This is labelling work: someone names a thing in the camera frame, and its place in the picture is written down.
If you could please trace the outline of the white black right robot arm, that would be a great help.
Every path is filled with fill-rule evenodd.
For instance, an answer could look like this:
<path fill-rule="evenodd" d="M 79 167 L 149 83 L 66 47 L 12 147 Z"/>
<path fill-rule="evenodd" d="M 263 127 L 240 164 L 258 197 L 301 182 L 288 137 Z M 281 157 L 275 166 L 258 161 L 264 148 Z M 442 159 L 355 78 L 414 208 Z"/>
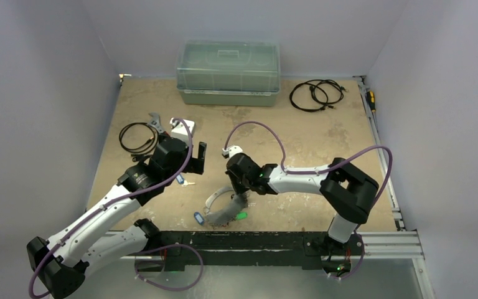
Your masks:
<path fill-rule="evenodd" d="M 379 196 L 379 185 L 344 158 L 335 158 L 320 168 L 288 168 L 279 164 L 258 165 L 245 153 L 226 154 L 225 173 L 236 194 L 253 191 L 259 195 L 288 192 L 323 196 L 334 208 L 324 244 L 329 252 L 338 254 L 349 245 L 359 225 L 368 221 Z"/>

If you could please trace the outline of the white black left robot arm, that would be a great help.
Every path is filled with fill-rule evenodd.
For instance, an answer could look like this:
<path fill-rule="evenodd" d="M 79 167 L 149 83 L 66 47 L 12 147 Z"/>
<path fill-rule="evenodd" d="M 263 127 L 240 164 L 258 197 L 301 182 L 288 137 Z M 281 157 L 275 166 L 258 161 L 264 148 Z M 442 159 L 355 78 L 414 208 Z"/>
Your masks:
<path fill-rule="evenodd" d="M 203 174 L 207 145 L 167 136 L 153 153 L 129 167 L 108 193 L 73 223 L 26 246 L 33 271 L 31 298 L 67 298 L 85 279 L 125 255 L 165 254 L 182 244 L 165 243 L 161 230 L 149 219 L 137 220 L 128 229 L 106 237 L 120 220 L 162 194 L 181 173 Z"/>

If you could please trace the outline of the large metal keyring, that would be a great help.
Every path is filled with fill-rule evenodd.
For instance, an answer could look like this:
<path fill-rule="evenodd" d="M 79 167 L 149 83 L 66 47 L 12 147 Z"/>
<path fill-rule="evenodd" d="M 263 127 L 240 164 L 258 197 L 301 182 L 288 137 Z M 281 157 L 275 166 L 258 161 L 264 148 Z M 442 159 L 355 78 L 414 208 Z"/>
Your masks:
<path fill-rule="evenodd" d="M 230 202 L 217 211 L 212 210 L 213 203 L 221 195 L 231 192 Z M 234 221 L 237 215 L 248 207 L 249 192 L 241 194 L 236 193 L 231 186 L 224 186 L 214 191 L 205 201 L 204 215 L 205 220 L 212 226 L 226 226 L 229 222 Z"/>

